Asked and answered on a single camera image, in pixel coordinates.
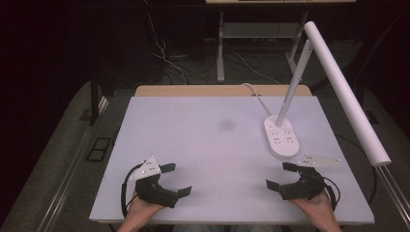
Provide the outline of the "black stand leg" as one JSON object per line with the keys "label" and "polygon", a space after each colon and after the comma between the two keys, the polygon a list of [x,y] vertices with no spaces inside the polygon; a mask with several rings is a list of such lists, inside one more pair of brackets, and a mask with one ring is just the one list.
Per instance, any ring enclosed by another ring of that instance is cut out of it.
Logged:
{"label": "black stand leg", "polygon": [[93,126],[99,117],[99,86],[96,74],[93,72],[90,79],[91,87],[91,121]]}

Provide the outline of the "person's right hand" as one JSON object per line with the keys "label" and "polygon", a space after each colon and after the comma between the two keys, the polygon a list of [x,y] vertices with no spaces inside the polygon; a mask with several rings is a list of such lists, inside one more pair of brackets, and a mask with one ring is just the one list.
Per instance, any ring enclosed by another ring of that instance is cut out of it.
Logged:
{"label": "person's right hand", "polygon": [[336,223],[331,201],[325,190],[310,200],[293,199],[291,203],[296,205],[319,229],[326,229]]}

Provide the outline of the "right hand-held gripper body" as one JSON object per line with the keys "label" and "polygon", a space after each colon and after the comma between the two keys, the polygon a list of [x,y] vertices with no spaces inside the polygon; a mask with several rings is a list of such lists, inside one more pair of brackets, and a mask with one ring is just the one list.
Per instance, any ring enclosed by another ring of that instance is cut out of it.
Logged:
{"label": "right hand-held gripper body", "polygon": [[279,194],[283,200],[312,199],[325,189],[332,200],[336,200],[333,189],[325,183],[325,178],[316,170],[317,167],[340,164],[340,159],[325,158],[316,155],[304,155],[294,164],[298,166],[296,172],[300,175],[299,180],[293,184],[279,187]]}

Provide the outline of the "person's left hand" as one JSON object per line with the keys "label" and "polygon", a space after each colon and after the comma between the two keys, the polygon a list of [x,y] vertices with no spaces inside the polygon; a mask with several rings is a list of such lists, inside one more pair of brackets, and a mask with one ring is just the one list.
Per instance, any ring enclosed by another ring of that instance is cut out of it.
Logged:
{"label": "person's left hand", "polygon": [[132,227],[142,227],[155,213],[162,209],[162,205],[147,203],[135,194],[132,198],[125,222]]}

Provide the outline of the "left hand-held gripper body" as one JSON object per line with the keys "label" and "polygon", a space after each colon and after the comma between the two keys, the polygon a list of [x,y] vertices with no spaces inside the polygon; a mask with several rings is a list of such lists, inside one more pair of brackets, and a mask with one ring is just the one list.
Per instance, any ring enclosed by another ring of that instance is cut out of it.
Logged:
{"label": "left hand-held gripper body", "polygon": [[155,157],[150,157],[139,164],[131,173],[130,180],[135,182],[135,191],[141,200],[174,208],[179,200],[178,193],[163,188],[159,184],[160,165]]}

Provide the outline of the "aluminium rail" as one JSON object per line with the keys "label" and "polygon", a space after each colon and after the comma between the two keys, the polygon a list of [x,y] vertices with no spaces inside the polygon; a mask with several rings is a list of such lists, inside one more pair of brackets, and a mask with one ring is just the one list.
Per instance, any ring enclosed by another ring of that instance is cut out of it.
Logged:
{"label": "aluminium rail", "polygon": [[396,209],[403,222],[410,229],[410,201],[396,182],[394,176],[387,166],[377,166],[375,168],[388,194],[391,196]]}

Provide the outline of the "white metal desk frame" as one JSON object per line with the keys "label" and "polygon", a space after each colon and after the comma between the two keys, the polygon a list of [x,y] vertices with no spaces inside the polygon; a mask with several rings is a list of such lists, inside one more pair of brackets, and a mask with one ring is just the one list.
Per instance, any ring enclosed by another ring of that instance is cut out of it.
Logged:
{"label": "white metal desk frame", "polygon": [[304,25],[308,22],[308,14],[313,8],[329,7],[331,5],[352,4],[356,0],[206,0],[208,5],[233,5],[239,7],[273,8],[282,6],[295,9],[302,7],[300,19],[285,22],[226,22],[225,10],[220,11],[218,52],[217,52],[217,82],[225,81],[223,40],[224,39],[291,39],[292,47],[284,53],[289,69],[296,71],[294,60],[297,48],[301,41]]}

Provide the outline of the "white desk lamp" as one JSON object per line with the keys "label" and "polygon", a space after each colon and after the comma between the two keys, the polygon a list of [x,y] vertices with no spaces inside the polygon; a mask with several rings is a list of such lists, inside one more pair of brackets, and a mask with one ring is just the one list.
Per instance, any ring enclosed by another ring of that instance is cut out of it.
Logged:
{"label": "white desk lamp", "polygon": [[315,23],[313,21],[307,22],[304,25],[304,31],[307,34],[307,40],[281,104],[279,114],[271,114],[264,121],[265,136],[271,154],[277,159],[289,160],[294,158],[300,151],[300,143],[296,132],[285,116],[296,94],[311,52],[314,51],[370,164],[374,167],[390,164],[392,161],[388,153],[367,119]]}

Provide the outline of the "black rectangular floor frame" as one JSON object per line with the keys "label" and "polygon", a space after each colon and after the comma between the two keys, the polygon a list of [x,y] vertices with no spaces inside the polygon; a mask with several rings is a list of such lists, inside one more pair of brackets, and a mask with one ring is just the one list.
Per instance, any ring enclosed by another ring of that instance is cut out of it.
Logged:
{"label": "black rectangular floor frame", "polygon": [[103,161],[108,151],[110,141],[110,137],[97,137],[85,159],[91,162]]}

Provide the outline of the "white table board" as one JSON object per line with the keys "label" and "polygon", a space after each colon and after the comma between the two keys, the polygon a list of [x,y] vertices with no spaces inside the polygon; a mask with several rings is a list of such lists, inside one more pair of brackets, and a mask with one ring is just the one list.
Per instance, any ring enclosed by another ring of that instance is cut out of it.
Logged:
{"label": "white table board", "polygon": [[268,149],[263,123],[278,112],[280,97],[134,97],[119,130],[90,218],[120,222],[121,186],[149,157],[173,163],[161,175],[165,189],[190,188],[152,222],[205,224],[305,224],[293,204],[269,190],[299,176],[285,171]]}

